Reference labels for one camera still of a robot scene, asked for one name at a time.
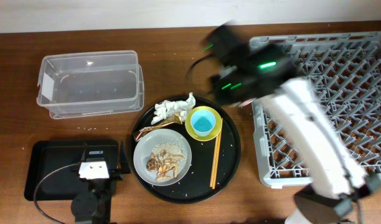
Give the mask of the grey plate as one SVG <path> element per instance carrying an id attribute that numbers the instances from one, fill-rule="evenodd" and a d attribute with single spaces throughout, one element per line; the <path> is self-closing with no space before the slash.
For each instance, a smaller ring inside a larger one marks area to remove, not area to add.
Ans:
<path id="1" fill-rule="evenodd" d="M 172 142 L 179 145 L 187 158 L 180 163 L 180 171 L 176 179 L 156 182 L 156 172 L 148 171 L 146 169 L 146 163 L 150 158 L 154 146 L 164 142 Z M 152 131 L 145 135 L 145 137 L 141 138 L 137 143 L 133 156 L 134 167 L 137 174 L 144 181 L 155 186 L 172 185 L 181 180 L 187 174 L 191 166 L 191 161 L 192 151 L 189 143 L 183 135 L 170 129 L 158 129 L 157 131 Z"/>

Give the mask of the food scraps pile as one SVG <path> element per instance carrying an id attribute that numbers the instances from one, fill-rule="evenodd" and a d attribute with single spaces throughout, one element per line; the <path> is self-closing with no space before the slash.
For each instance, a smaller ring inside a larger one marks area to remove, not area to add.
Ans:
<path id="1" fill-rule="evenodd" d="M 176 179 L 179 175 L 180 163 L 186 158 L 187 156 L 179 145 L 164 142 L 154 146 L 146 163 L 146 169 L 150 172 L 156 172 L 156 182 Z"/>

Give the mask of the yellow bowl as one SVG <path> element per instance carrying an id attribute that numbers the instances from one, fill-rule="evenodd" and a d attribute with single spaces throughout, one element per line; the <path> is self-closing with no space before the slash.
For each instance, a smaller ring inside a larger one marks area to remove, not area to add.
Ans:
<path id="1" fill-rule="evenodd" d="M 198 110 L 209 110 L 210 112 L 213 113 L 213 115 L 215 116 L 215 119 L 216 119 L 216 122 L 215 122 L 215 127 L 213 128 L 212 132 L 205 136 L 205 137 L 200 137 L 200 136 L 197 136 L 196 133 L 193 131 L 192 127 L 191 127 L 191 116 Z M 214 110 L 213 108 L 211 107 L 208 107 L 208 106 L 198 106 L 196 108 L 194 108 L 188 115 L 187 115 L 187 118 L 186 118 L 186 121 L 185 121 L 185 127 L 186 127 L 186 131 L 188 132 L 188 134 L 193 137 L 194 139 L 198 140 L 198 141 L 209 141 L 211 139 L 214 139 L 217 137 L 220 129 L 222 129 L 222 119 L 221 119 L 221 116 L 218 114 L 218 112 L 216 110 Z"/>

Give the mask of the blue plastic cup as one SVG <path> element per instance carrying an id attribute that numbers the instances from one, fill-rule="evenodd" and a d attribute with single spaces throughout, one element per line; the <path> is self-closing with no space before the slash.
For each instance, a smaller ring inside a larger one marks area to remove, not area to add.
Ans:
<path id="1" fill-rule="evenodd" d="M 198 110 L 190 118 L 190 124 L 197 136 L 209 135 L 215 127 L 215 116 L 209 110 Z"/>

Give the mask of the white napkin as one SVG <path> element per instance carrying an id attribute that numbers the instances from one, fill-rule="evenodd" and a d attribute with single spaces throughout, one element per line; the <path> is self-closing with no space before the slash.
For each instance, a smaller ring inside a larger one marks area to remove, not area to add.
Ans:
<path id="1" fill-rule="evenodd" d="M 190 92 L 189 97 L 186 100 L 164 100 L 162 103 L 155 104 L 155 112 L 151 124 L 157 124 L 158 122 L 163 121 L 174 114 L 178 114 L 181 121 L 185 121 L 187 115 L 194 108 L 195 103 L 196 100 L 193 96 L 193 93 Z"/>

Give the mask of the pink plastic cup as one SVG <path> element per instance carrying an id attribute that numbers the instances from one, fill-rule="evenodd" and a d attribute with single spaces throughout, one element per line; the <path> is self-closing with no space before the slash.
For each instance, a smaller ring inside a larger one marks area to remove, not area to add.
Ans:
<path id="1" fill-rule="evenodd" d="M 246 100 L 246 101 L 244 101 L 244 102 L 241 102 L 241 103 L 238 105 L 238 107 L 244 107 L 244 106 L 246 106 L 246 105 L 249 105 L 249 104 L 252 103 L 254 100 L 255 100 L 255 99 L 253 98 L 253 99 L 249 99 L 249 100 Z"/>

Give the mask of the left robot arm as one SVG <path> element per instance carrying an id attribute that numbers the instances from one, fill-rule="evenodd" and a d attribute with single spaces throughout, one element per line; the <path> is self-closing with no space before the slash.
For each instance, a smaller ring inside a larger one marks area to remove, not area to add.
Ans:
<path id="1" fill-rule="evenodd" d="M 116 183 L 130 173 L 120 167 L 117 143 L 83 144 L 83 154 L 78 165 L 78 177 L 87 183 L 87 189 L 72 200 L 71 212 L 75 223 L 109 223 L 111 201 L 116 193 Z"/>

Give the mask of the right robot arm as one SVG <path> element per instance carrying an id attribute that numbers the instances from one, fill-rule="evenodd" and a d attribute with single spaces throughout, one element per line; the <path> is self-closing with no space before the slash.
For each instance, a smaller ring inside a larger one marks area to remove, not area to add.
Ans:
<path id="1" fill-rule="evenodd" d="M 211 79 L 220 105 L 258 100 L 282 125 L 309 169 L 312 182 L 294 195 L 287 223 L 342 223 L 360 200 L 381 188 L 350 155 L 290 57 L 276 44 L 252 50 L 229 26 L 206 38 L 210 55 L 226 69 Z"/>

